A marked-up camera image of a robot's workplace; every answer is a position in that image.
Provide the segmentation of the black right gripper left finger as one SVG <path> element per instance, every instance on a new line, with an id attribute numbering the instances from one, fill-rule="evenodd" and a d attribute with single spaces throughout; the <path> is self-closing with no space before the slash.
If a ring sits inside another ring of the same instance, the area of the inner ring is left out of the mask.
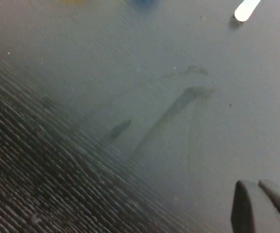
<path id="1" fill-rule="evenodd" d="M 231 226 L 234 233 L 254 233 L 252 203 L 247 182 L 237 181 L 231 209 Z"/>

